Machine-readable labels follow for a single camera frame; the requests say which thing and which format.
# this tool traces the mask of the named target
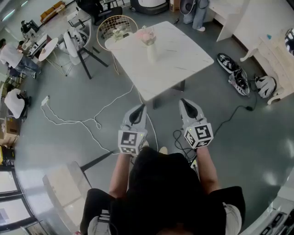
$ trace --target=extension cord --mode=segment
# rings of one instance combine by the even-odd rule
[[[129,94],[129,93],[133,90],[133,88],[134,88],[134,85],[132,85],[132,88],[130,89],[130,91],[128,91],[127,93],[124,93],[123,95],[121,95],[121,96],[115,98],[111,103],[109,103],[108,105],[104,106],[104,107],[103,107],[103,108],[102,108],[102,109],[101,109],[101,110],[100,110],[100,111],[99,111],[99,112],[98,112],[93,118],[89,118],[89,119],[87,119],[87,120],[85,120],[85,121],[63,120],[62,118],[59,118],[59,117],[53,112],[53,110],[49,107],[49,105],[48,105],[49,96],[46,96],[45,99],[42,101],[42,103],[41,103],[41,109],[42,109],[42,111],[43,111],[44,116],[48,119],[48,121],[52,122],[52,123],[55,124],[55,125],[64,125],[64,124],[76,124],[76,123],[81,123],[84,127],[86,127],[86,125],[85,125],[84,123],[87,122],[87,121],[93,120],[93,121],[96,123],[96,127],[97,127],[97,129],[100,130],[100,129],[102,128],[102,125],[101,125],[100,123],[98,123],[98,122],[96,121],[95,118],[96,118],[96,117],[97,117],[97,116],[98,116],[98,115],[99,115],[99,114],[100,114],[100,113],[101,113],[106,107],[108,107],[108,106],[110,106],[111,104],[113,104],[117,99],[123,97],[124,95]],[[56,123],[56,122],[50,120],[50,119],[46,116],[45,111],[44,111],[44,109],[42,108],[42,106],[44,106],[44,105],[46,105],[46,106],[49,108],[49,110],[53,113],[53,115],[54,115],[59,121],[62,121],[63,123]],[[155,133],[155,129],[154,129],[154,127],[153,127],[153,124],[152,124],[152,122],[151,122],[151,119],[150,119],[148,113],[147,113],[147,116],[148,116],[148,119],[149,119],[150,124],[151,124],[151,126],[152,126],[152,129],[153,129],[153,131],[154,131],[154,136],[155,136],[156,146],[157,146],[157,151],[158,151],[158,143],[157,143],[157,136],[156,136],[156,133]],[[91,134],[92,139],[93,139],[94,141],[96,141],[97,144],[98,144],[102,149],[106,150],[107,152],[110,152],[110,150],[108,150],[108,149],[106,149],[106,148],[103,148],[103,147],[101,146],[101,144],[99,143],[99,141],[97,141],[97,140],[94,138],[92,132],[89,130],[88,127],[86,127],[86,129],[87,129],[87,130],[89,131],[89,133]]]

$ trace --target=vase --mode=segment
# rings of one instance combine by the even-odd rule
[[[157,59],[157,50],[156,50],[156,45],[153,43],[152,45],[147,46],[147,57],[148,61],[151,64],[154,64]]]

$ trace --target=ceiling light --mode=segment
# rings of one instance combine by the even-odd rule
[[[3,18],[2,21],[6,20],[6,19],[7,19],[9,16],[11,16],[14,12],[15,12],[15,9],[14,9],[13,11],[11,11],[7,16],[5,16],[5,17]]]
[[[21,6],[25,5],[28,1],[25,1],[24,3],[21,4]]]

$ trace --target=black hair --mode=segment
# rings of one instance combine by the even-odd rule
[[[0,40],[0,48],[3,46],[3,44],[6,42],[6,39],[1,39]]]
[[[14,89],[14,86],[12,86],[11,84],[8,84],[7,87],[6,87],[7,93],[9,91],[12,91],[13,89]]]

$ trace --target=black and white helmet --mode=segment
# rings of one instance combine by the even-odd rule
[[[277,83],[274,78],[269,77],[269,76],[258,76],[255,77],[255,85],[258,90],[258,94],[262,98],[267,98],[271,96],[276,88],[277,88]]]
[[[231,57],[224,53],[217,55],[217,61],[228,73],[232,73],[239,69],[239,65]]]
[[[234,71],[229,76],[228,82],[237,90],[239,94],[249,96],[250,88],[247,81],[247,74],[242,68]]]

